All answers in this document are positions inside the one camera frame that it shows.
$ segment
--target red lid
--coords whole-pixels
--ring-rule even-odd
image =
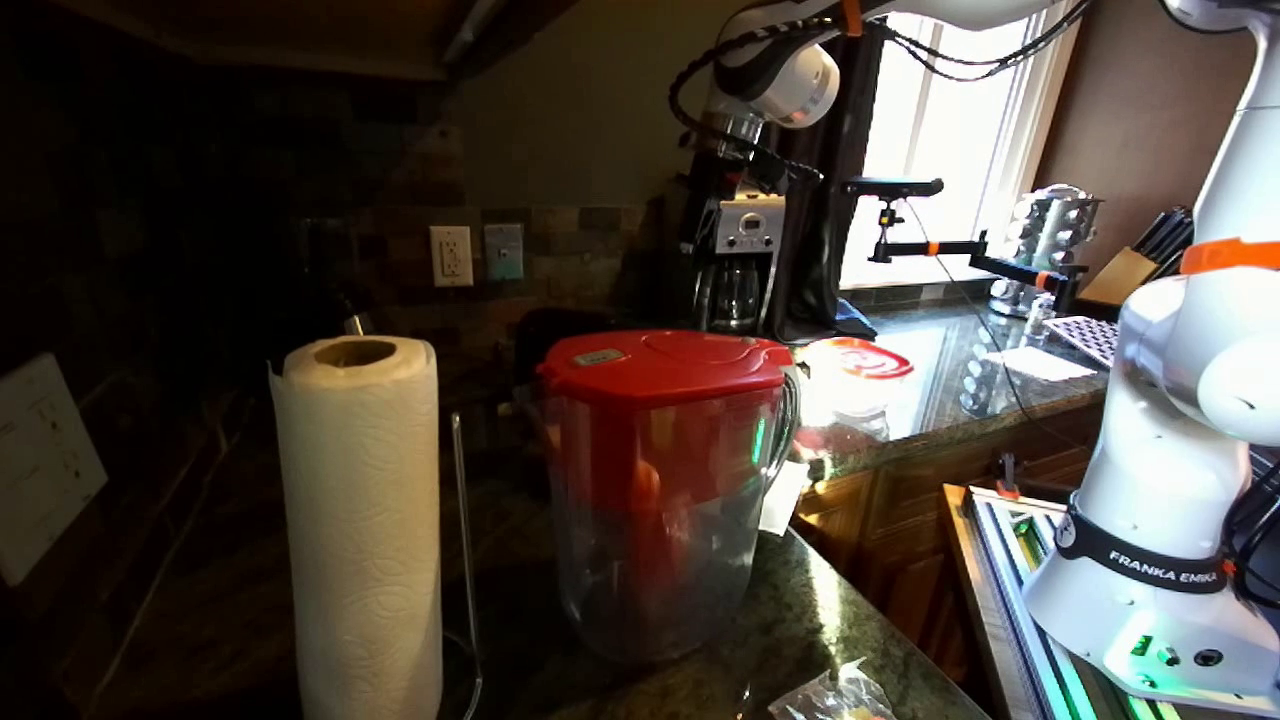
[[[579,402],[682,406],[786,383],[791,353],[761,335],[596,331],[559,341],[543,390]]]

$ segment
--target wall outlet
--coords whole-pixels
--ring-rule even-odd
[[[525,225],[483,225],[483,267],[497,283],[525,279]]]
[[[475,245],[469,225],[434,225],[434,279],[438,290],[475,283]]]

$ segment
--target clear plastic container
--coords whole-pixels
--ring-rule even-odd
[[[809,394],[802,402],[803,426],[876,426],[899,396],[905,379],[911,376],[911,360],[890,353],[872,341],[856,335],[830,335],[803,344],[798,363],[809,370]]]
[[[732,621],[798,426],[789,363],[779,344],[703,331],[604,331],[548,353],[559,601],[592,652],[658,665]]]

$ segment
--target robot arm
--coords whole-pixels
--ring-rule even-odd
[[[1280,444],[1280,6],[1163,0],[1195,34],[1256,37],[1253,82],[1195,200],[1186,277],[1133,295],[1122,360],[1202,426]]]
[[[890,11],[931,15],[957,29],[997,29],[1024,19],[1056,0],[890,0],[867,7],[867,19]],[[839,69],[820,47],[836,34],[856,34],[836,0],[778,0],[738,11],[722,44],[741,44],[717,59],[717,90],[779,129],[812,129],[830,117],[839,94]]]

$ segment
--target dark cabinet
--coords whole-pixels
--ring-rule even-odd
[[[573,0],[61,0],[198,66],[452,82],[543,29]]]
[[[994,486],[1013,451],[1024,487],[1065,491],[1079,486],[1091,442],[1091,409],[1071,409],[872,448],[864,470],[836,471],[802,502],[798,529],[957,684],[985,696],[941,486]]]

